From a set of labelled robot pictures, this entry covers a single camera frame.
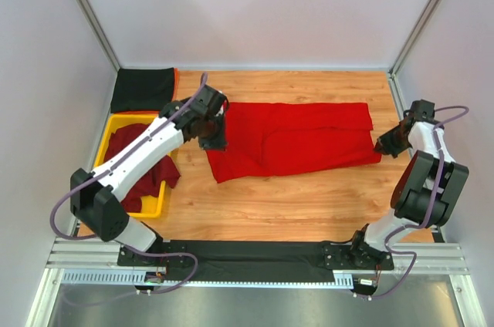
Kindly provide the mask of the bright red t shirt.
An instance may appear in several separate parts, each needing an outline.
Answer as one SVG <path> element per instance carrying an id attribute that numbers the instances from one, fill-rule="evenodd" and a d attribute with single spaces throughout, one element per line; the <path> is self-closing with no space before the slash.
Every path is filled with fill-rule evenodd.
<path id="1" fill-rule="evenodd" d="M 227 147 L 209 150 L 217 183 L 377 164 L 366 103 L 231 103 Z"/>

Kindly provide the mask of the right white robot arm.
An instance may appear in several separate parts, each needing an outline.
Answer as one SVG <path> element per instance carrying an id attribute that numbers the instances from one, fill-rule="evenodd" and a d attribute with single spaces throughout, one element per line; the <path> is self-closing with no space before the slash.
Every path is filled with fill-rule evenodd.
<path id="1" fill-rule="evenodd" d="M 389 212 L 355 232 L 349 251 L 355 265 L 378 265 L 391 256 L 397 241 L 414 231 L 440 227 L 451 217 L 469 169 L 448 152 L 444 125 L 469 111 L 466 106 L 461 109 L 459 115 L 440 122 L 434 103 L 415 100 L 403 120 L 377 138 L 376 152 L 396 158 L 412 150 L 413 157 L 391 195 Z"/>

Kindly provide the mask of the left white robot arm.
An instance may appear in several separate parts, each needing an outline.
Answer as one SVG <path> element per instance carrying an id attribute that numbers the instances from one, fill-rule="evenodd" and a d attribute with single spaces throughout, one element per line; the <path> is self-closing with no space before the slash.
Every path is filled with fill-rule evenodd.
<path id="1" fill-rule="evenodd" d="M 190 140 L 204 150 L 223 150 L 227 96 L 206 85 L 183 100 L 164 106 L 147 129 L 115 157 L 90 172 L 70 178 L 71 213 L 102 241 L 116 241 L 137 253 L 157 249 L 161 239 L 131 217 L 121 204 L 130 189 L 169 153 Z"/>

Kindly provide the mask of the dark red t shirt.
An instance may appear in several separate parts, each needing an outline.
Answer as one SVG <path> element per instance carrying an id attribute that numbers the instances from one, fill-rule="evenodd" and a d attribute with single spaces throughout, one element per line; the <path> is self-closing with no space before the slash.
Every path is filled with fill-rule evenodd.
<path id="1" fill-rule="evenodd" d="M 147 125 L 144 123 L 133 123 L 111 132 L 107 138 L 107 149 L 103 162 L 115 157 L 146 129 Z M 165 156 L 132 186 L 121 204 L 129 214 L 159 215 L 158 205 L 163 204 L 162 198 L 164 197 L 162 185 L 165 184 L 174 188 L 180 177 L 181 174 L 174 161 L 170 156 Z"/>

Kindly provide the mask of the yellow plastic bin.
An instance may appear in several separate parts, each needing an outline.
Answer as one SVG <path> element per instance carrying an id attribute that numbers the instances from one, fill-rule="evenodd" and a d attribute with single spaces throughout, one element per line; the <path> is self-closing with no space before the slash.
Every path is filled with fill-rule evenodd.
<path id="1" fill-rule="evenodd" d="M 103 132 L 103 137 L 101 138 L 100 141 L 100 145 L 96 154 L 96 161 L 94 165 L 98 167 L 99 165 L 105 163 L 103 162 L 103 158 L 105 151 L 107 149 L 107 138 L 109 137 L 111 132 L 115 131 L 116 129 L 122 126 L 126 126 L 128 124 L 133 124 L 133 123 L 144 123 L 147 126 L 149 126 L 156 117 L 156 115 L 157 115 L 156 112 L 145 113 L 144 111 L 140 111 L 136 113 L 123 112 L 123 113 L 116 113 L 111 115 L 105 126 L 105 130 Z M 158 205 L 158 209 L 160 210 L 159 215 L 129 214 L 129 213 L 128 214 L 132 217 L 140 218 L 140 219 L 154 219 L 160 217 L 163 208 L 166 204 L 166 193 L 168 188 L 171 187 L 165 184 L 162 185 L 161 189 L 164 190 L 164 197 L 162 198 L 163 204 Z"/>

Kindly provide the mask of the black cloth strip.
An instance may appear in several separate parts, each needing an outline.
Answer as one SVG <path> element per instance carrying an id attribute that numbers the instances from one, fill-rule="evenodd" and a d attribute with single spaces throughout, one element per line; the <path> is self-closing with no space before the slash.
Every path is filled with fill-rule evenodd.
<path id="1" fill-rule="evenodd" d="M 327 267 L 325 242 L 172 240 L 166 252 L 187 252 L 198 259 L 194 281 L 300 282 L 335 280 Z"/>

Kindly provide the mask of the right aluminium corner post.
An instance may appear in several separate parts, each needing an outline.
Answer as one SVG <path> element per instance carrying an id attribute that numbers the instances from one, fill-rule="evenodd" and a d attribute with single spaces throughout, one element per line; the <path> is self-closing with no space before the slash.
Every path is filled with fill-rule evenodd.
<path id="1" fill-rule="evenodd" d="M 393 64 L 390 66 L 388 75 L 390 77 L 394 77 L 398 74 L 401 68 L 404 65 L 405 60 L 410 55 L 411 50 L 414 48 L 414 45 L 419 40 L 421 34 L 425 30 L 427 24 L 430 22 L 432 16 L 435 11 L 439 7 L 442 0 L 427 0 L 424 8 L 421 10 L 418 19 L 416 20 L 410 34 L 406 38 L 404 45 L 401 47 L 396 59 Z"/>

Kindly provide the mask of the aluminium corner post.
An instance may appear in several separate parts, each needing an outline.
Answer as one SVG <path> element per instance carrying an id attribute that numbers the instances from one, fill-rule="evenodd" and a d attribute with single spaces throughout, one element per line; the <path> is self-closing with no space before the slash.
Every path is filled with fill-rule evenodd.
<path id="1" fill-rule="evenodd" d="M 404 65 L 405 60 L 410 55 L 411 50 L 414 48 L 414 45 L 419 40 L 421 34 L 425 30 L 427 24 L 430 22 L 432 16 L 435 11 L 439 7 L 442 0 L 427 0 L 424 8 L 421 10 L 418 19 L 416 20 L 410 34 L 406 38 L 404 45 L 401 47 L 396 59 L 393 64 L 390 66 L 388 75 L 390 77 L 394 77 L 398 74 L 401 68 Z"/>
<path id="2" fill-rule="evenodd" d="M 90 0 L 76 0 L 76 2 L 82 10 L 84 17 L 88 21 L 90 28 L 93 30 L 93 33 L 95 34 L 96 39 L 100 44 L 100 47 L 103 50 L 105 56 L 110 61 L 112 67 L 116 71 L 118 71 L 120 68 L 120 61 L 117 58 L 117 54 L 115 53 L 113 46 L 110 44 L 110 41 L 103 30 L 103 26 L 100 24 L 100 20 L 96 16 Z"/>

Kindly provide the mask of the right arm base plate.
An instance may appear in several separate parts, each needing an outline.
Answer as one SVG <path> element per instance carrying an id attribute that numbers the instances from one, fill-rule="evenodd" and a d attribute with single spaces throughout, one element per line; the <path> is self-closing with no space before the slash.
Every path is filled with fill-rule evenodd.
<path id="1" fill-rule="evenodd" d="M 394 270 L 394 261 L 389 252 L 378 251 L 364 245 L 324 244 L 323 265 L 331 270 L 375 271 Z"/>

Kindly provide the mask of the aluminium front rail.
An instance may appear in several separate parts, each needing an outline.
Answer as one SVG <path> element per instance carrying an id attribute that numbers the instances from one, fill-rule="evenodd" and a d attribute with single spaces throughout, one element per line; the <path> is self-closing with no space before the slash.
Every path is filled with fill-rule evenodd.
<path id="1" fill-rule="evenodd" d="M 412 274 L 416 275 L 467 275 L 464 254 L 454 243 L 397 243 L 395 253 L 382 265 L 383 273 L 401 275 L 417 255 Z M 120 246 L 115 242 L 104 243 L 97 239 L 67 241 L 56 239 L 50 251 L 47 268 L 117 270 Z"/>

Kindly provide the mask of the left aluminium corner post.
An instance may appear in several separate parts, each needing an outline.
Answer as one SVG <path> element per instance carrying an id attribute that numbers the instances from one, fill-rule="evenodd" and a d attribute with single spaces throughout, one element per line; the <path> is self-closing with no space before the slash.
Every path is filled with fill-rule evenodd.
<path id="1" fill-rule="evenodd" d="M 115 53 L 113 46 L 110 44 L 110 41 L 103 30 L 103 26 L 100 24 L 100 20 L 96 16 L 90 0 L 76 0 L 76 2 L 82 10 L 84 17 L 88 21 L 90 28 L 93 30 L 93 33 L 95 34 L 96 39 L 100 44 L 100 47 L 103 50 L 105 56 L 110 61 L 112 67 L 116 71 L 118 71 L 120 68 L 120 61 L 117 58 L 117 54 Z"/>

